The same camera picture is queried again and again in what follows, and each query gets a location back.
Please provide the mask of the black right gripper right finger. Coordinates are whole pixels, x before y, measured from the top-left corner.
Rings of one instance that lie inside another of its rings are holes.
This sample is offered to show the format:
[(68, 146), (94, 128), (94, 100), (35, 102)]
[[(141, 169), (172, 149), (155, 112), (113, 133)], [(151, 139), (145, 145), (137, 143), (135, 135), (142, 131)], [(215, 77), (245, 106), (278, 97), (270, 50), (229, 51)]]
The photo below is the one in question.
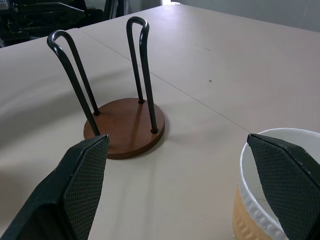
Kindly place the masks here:
[(249, 134), (264, 196), (290, 240), (320, 238), (320, 165), (301, 146)]

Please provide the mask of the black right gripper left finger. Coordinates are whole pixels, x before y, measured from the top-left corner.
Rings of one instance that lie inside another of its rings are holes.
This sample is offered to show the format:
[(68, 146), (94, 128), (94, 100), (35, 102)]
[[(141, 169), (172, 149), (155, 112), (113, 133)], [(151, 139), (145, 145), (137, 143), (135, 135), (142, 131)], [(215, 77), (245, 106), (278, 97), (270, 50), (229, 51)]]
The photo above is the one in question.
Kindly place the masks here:
[(1, 239), (86, 240), (99, 205), (110, 139), (70, 147), (33, 190)]

